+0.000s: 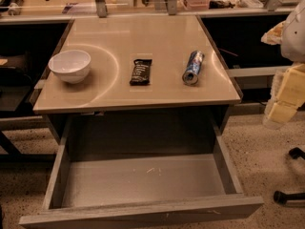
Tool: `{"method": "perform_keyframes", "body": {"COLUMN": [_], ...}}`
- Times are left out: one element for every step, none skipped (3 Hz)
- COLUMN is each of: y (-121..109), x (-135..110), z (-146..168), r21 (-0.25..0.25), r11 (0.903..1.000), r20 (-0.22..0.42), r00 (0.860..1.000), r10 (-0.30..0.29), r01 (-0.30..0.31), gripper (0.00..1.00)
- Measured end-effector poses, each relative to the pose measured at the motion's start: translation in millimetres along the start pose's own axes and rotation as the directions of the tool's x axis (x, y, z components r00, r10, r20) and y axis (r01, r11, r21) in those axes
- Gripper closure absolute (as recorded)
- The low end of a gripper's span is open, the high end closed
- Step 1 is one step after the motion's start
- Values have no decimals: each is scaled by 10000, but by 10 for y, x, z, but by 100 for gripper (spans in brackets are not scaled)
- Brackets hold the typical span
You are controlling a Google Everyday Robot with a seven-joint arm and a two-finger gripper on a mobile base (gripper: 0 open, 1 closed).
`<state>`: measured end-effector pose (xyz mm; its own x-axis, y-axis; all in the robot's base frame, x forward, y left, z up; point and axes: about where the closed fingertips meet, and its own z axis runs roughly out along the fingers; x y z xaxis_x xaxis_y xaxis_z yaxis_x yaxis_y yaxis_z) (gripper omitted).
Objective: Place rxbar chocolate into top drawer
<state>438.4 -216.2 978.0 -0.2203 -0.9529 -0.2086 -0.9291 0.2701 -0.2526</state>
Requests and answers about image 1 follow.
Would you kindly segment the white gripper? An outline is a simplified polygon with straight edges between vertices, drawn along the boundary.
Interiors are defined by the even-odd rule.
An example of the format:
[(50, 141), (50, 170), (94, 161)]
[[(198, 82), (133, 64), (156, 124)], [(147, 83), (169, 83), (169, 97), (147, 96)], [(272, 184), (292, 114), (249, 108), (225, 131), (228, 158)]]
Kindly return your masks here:
[[(278, 23), (263, 34), (261, 41), (268, 45), (280, 45), (283, 27), (284, 22)], [(263, 125), (276, 130), (289, 122), (305, 103), (305, 64), (293, 64), (285, 72), (277, 71), (270, 95), (264, 111)]]

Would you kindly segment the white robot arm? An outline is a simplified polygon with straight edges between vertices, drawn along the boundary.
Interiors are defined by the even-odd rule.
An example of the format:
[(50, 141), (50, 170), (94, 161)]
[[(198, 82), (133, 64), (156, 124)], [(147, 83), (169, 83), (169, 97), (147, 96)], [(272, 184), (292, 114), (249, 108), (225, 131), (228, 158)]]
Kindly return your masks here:
[(289, 122), (305, 103), (305, 0), (301, 0), (285, 21), (265, 32), (261, 41), (280, 45), (284, 58), (293, 62), (286, 71), (274, 75), (263, 125), (279, 129)]

